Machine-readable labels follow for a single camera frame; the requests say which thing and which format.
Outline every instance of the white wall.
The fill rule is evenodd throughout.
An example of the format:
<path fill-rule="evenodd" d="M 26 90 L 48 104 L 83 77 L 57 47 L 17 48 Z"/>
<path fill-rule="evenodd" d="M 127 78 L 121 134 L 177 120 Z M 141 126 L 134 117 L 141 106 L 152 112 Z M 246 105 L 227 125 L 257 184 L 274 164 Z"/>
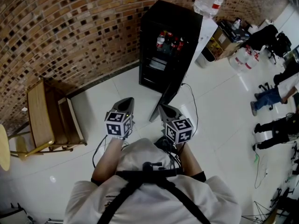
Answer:
<path fill-rule="evenodd" d="M 299 45 L 299 11 L 289 4 L 275 20 L 274 26 L 290 39 L 293 50 Z"/>

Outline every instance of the black shoulder strap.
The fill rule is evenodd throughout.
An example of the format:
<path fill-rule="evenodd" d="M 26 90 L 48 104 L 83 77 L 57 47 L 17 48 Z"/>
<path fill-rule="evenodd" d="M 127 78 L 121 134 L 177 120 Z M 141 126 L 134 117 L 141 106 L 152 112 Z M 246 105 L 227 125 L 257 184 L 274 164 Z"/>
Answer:
<path fill-rule="evenodd" d="M 202 224 L 211 224 L 194 202 L 180 189 L 176 188 L 173 182 L 167 179 L 157 182 L 157 185 L 172 193 Z"/>
<path fill-rule="evenodd" d="M 180 189 L 175 187 L 175 184 L 168 181 L 166 178 L 159 179 L 154 182 L 157 186 L 168 190 L 172 193 L 182 204 L 202 223 L 211 224 L 205 215 L 199 210 L 198 206 L 186 196 Z M 129 182 L 120 192 L 120 194 L 110 203 L 100 217 L 98 224 L 108 224 L 112 219 L 117 209 L 123 204 L 123 202 L 138 189 L 143 182 Z"/>
<path fill-rule="evenodd" d="M 142 182 L 129 182 L 119 193 L 119 195 L 106 207 L 102 216 L 100 217 L 98 224 L 108 224 L 112 219 L 116 210 L 122 205 L 122 203 L 130 196 L 136 189 L 141 186 Z"/>

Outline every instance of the beverage cooler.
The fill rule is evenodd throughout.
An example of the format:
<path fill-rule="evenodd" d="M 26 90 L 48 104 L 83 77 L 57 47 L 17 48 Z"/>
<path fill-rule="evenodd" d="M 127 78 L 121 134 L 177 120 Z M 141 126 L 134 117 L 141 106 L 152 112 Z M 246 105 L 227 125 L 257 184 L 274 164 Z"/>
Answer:
<path fill-rule="evenodd" d="M 201 23 L 202 15 L 162 0 L 142 17 L 139 84 L 162 93 L 157 107 L 177 94 L 198 44 Z"/>

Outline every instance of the brick wall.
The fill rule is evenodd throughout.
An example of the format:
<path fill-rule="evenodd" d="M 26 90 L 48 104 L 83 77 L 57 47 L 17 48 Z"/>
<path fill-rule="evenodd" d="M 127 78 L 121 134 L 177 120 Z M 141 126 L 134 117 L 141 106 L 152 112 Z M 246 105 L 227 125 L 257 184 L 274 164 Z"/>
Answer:
<path fill-rule="evenodd" d="M 40 77 L 71 92 L 137 60 L 140 18 L 155 1 L 0 0 L 0 123 L 10 133 L 27 121 L 26 90 Z M 166 1 L 188 8 L 194 2 Z M 226 0 L 215 19 L 260 23 L 287 4 L 252 1 Z"/>

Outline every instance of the person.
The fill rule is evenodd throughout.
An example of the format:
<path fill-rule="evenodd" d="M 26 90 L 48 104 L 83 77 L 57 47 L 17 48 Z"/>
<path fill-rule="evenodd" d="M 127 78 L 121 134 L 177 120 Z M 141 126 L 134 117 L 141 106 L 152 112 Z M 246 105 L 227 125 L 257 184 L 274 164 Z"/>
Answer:
<path fill-rule="evenodd" d="M 125 170 L 142 171 L 145 162 L 160 164 L 159 170 L 168 170 L 173 162 L 170 155 L 149 139 L 140 139 L 125 148 L 122 148 L 123 143 L 121 139 L 112 138 L 93 171 L 91 182 L 75 183 L 66 207 L 64 224 L 102 224 L 110 220 L 114 224 L 239 224 L 241 208 L 232 191 L 217 176 L 206 180 L 187 143 L 176 145 L 184 174 L 167 177 L 164 182 L 172 183 L 169 189 L 178 189 L 178 193 L 187 197 L 188 202 L 191 200 L 189 208 L 195 204 L 195 215 L 202 212 L 207 222 L 199 221 L 194 212 L 191 213 L 180 201 L 182 197 L 178 199 L 168 189 L 155 183 L 139 184 L 138 188 L 127 194 L 130 182 L 120 177 L 119 173 Z M 117 205 L 124 195 L 127 195 L 126 199 Z"/>
<path fill-rule="evenodd" d="M 287 143 L 299 138 L 299 114 L 288 113 L 286 117 L 271 123 L 257 124 L 254 133 L 272 131 L 273 137 L 261 143 L 254 144 L 252 149 L 266 149 L 276 144 Z"/>
<path fill-rule="evenodd" d="M 280 84 L 272 89 L 259 94 L 254 94 L 257 101 L 250 103 L 253 116 L 257 115 L 257 111 L 265 105 L 273 105 L 281 102 L 285 104 L 289 97 L 294 95 L 299 89 L 299 72 L 295 75 L 280 82 Z"/>

